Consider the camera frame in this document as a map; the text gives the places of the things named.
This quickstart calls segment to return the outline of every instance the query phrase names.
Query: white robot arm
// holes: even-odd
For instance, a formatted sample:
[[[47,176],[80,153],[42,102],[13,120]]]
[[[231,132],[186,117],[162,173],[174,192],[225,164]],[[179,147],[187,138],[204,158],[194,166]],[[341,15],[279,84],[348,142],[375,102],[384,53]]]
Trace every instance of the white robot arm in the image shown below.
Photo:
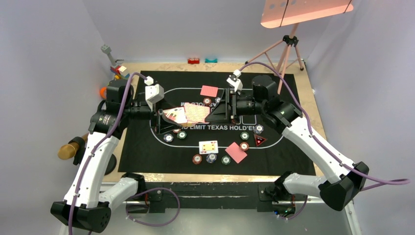
[[[104,193],[99,193],[105,169],[130,118],[150,120],[151,126],[158,134],[182,127],[163,114],[163,109],[173,106],[164,100],[163,88],[159,84],[153,85],[153,79],[148,77],[145,81],[146,102],[134,101],[133,89],[130,86],[125,102],[127,105],[123,108],[120,122],[107,137],[116,124],[126,84],[128,83],[125,80],[114,80],[108,85],[106,110],[99,108],[91,117],[88,143],[75,179],[63,201],[52,204],[50,212],[65,225],[71,220],[73,227],[100,233],[107,227],[113,209],[129,197],[145,191],[143,176],[126,173],[116,185]],[[91,150],[97,144],[99,146],[92,153]]]
[[[362,189],[366,179],[355,174],[339,164],[314,139],[317,138],[325,147],[334,153],[348,166],[367,174],[369,168],[363,163],[355,164],[333,146],[331,146],[314,129],[310,135],[307,120],[302,112],[293,104],[279,99],[277,84],[266,75],[256,76],[252,80],[253,96],[241,97],[234,78],[239,73],[231,75],[227,81],[231,89],[225,89],[221,102],[211,111],[206,121],[239,122],[243,115],[261,115],[265,124],[276,130],[298,146],[323,172],[324,176],[299,175],[286,172],[275,181],[274,193],[277,198],[286,198],[291,194],[304,194],[320,197],[331,208],[341,211],[348,202]]]

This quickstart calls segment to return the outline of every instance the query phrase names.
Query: red triangle marker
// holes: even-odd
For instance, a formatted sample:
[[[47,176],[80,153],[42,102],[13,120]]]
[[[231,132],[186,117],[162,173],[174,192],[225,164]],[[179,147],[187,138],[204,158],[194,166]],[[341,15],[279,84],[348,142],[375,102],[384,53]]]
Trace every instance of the red triangle marker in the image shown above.
[[[258,135],[254,135],[254,137],[255,137],[255,144],[257,147],[267,140],[266,138],[258,136]]]

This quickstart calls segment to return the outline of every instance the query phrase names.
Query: orange object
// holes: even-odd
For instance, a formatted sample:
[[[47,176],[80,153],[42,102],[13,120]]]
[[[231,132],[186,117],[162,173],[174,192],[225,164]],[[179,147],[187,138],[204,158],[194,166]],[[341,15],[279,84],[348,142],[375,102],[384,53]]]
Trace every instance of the orange object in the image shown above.
[[[101,88],[101,90],[99,91],[99,94],[101,95],[103,99],[107,99],[107,87]]]
[[[84,134],[81,138],[86,142],[88,140],[88,133]],[[80,146],[76,142],[62,145],[58,151],[58,157],[62,160],[73,158],[79,148]]]

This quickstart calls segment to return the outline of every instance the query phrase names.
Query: playing card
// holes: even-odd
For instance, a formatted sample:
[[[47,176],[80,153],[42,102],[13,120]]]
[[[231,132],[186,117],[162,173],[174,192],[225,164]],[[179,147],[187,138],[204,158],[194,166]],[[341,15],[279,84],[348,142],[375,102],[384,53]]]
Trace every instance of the playing card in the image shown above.
[[[205,123],[205,118],[210,113],[210,107],[184,103],[184,111],[187,122]]]
[[[226,148],[225,151],[229,154],[231,158],[235,160],[236,163],[240,163],[247,156],[247,153],[242,151],[239,148],[239,145],[235,142],[229,145],[229,147]]]
[[[173,109],[163,110],[164,115],[176,123],[187,123],[186,115],[184,113],[184,107],[177,107]]]
[[[218,141],[200,141],[199,154],[219,153]]]
[[[203,96],[210,96],[210,97],[216,97],[216,95],[218,94],[218,89],[217,87],[211,87],[211,86],[202,86],[202,89],[200,90],[200,95]]]

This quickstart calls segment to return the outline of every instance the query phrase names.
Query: poker table mat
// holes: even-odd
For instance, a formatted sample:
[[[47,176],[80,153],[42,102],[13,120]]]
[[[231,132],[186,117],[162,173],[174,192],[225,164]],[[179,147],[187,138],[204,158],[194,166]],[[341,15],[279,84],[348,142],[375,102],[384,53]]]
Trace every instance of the poker table mat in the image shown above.
[[[151,76],[164,88],[164,98],[173,105],[182,106],[185,102],[203,104],[205,96],[200,95],[203,85],[219,87],[221,96],[223,88],[229,87],[226,79],[229,72],[190,72],[190,71],[142,71],[144,76]],[[278,83],[278,78],[271,73],[243,73],[240,76],[244,84],[242,94],[252,94],[251,80],[257,75],[268,75]],[[286,74],[284,79],[298,100],[294,76]],[[144,81],[139,79],[136,97],[144,101]],[[292,102],[286,88],[281,90],[281,99]],[[253,127],[264,126],[260,136],[267,140],[260,146],[255,145]],[[291,141],[269,128],[260,116],[243,116],[236,124],[197,124],[184,128],[187,137],[183,140],[174,136],[172,142],[165,142],[164,135],[156,135],[150,128],[148,120],[131,120],[127,128],[124,146],[119,163],[119,172],[141,173],[179,173],[179,174],[218,174],[218,175],[282,175],[286,171],[298,174],[315,175],[313,162]],[[242,132],[248,132],[247,141],[240,138]],[[218,141],[217,160],[210,164],[206,155],[202,155],[200,164],[194,164],[192,158],[199,154],[200,141]],[[237,164],[234,160],[228,165],[221,163],[221,158],[228,155],[225,149],[233,142],[247,142],[250,149],[247,157]]]

